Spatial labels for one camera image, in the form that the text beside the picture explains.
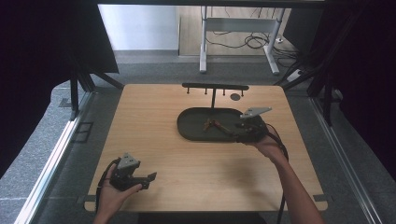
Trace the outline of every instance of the gray floor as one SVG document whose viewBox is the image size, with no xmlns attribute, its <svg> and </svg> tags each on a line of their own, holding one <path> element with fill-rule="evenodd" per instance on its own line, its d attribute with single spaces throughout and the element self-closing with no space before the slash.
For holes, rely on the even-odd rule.
<svg viewBox="0 0 396 224">
<path fill-rule="evenodd" d="M 270 74 L 263 57 L 210 57 L 207 73 L 199 73 L 197 57 L 178 57 L 174 52 L 117 52 L 120 74 L 110 74 L 127 83 L 214 82 L 245 85 L 271 85 L 279 79 Z M 75 134 L 66 149 L 33 223 L 91 223 L 94 214 L 83 202 L 91 184 L 106 135 L 117 108 L 121 91 L 93 77 L 97 86 L 87 104 L 82 122 L 92 126 L 88 141 L 85 133 Z M 329 208 L 323 212 L 327 223 L 370 223 L 361 209 L 350 182 L 326 137 L 312 99 L 306 96 L 309 81 L 286 92 L 291 110 L 323 187 Z M 43 169 L 70 116 L 70 108 L 59 107 L 69 98 L 68 83 L 55 88 L 52 103 L 21 155 L 0 180 L 0 220 L 13 223 Z M 383 223 L 396 223 L 393 209 L 396 184 L 372 150 L 345 120 L 337 104 L 332 105 L 336 136 L 357 176 L 373 201 Z M 276 213 L 263 213 L 275 223 Z M 138 214 L 119 213 L 112 223 L 136 223 Z M 289 223 L 287 213 L 283 223 Z"/>
</svg>

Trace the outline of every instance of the wooden tabletop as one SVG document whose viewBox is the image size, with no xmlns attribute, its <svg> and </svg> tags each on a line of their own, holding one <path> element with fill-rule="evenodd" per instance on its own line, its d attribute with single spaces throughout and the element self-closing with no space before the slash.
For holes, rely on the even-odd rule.
<svg viewBox="0 0 396 224">
<path fill-rule="evenodd" d="M 249 86 L 239 101 L 217 91 L 215 107 L 245 112 L 271 106 L 262 114 L 276 127 L 290 155 L 290 164 L 308 193 L 323 194 L 288 100 L 280 87 Z M 113 119 L 89 195 L 106 167 L 125 152 L 141 161 L 134 176 L 157 172 L 149 189 L 130 197 L 121 208 L 134 212 L 276 211 L 282 188 L 275 166 L 254 147 L 238 143 L 193 142 L 177 131 L 177 117 L 190 107 L 210 107 L 211 91 L 181 85 L 127 85 Z M 326 202 L 316 203 L 319 210 Z M 86 202 L 89 211 L 94 203 Z"/>
</svg>

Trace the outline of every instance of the human hand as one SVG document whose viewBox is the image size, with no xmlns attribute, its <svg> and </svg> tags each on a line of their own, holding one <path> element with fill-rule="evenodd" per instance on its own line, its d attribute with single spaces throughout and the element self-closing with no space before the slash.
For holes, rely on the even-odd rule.
<svg viewBox="0 0 396 224">
<path fill-rule="evenodd" d="M 279 138 L 273 126 L 267 124 L 267 128 L 271 134 Z M 262 155 L 269 158 L 272 162 L 286 159 L 279 148 L 279 144 L 269 135 L 265 135 L 259 142 L 245 143 L 245 145 L 257 148 Z"/>
<path fill-rule="evenodd" d="M 99 208 L 93 223 L 107 223 L 122 207 L 124 201 L 132 194 L 142 189 L 142 185 L 135 185 L 125 191 L 119 191 L 110 184 L 110 177 L 113 174 L 116 164 L 113 164 L 106 174 L 106 179 L 99 198 Z"/>
</svg>

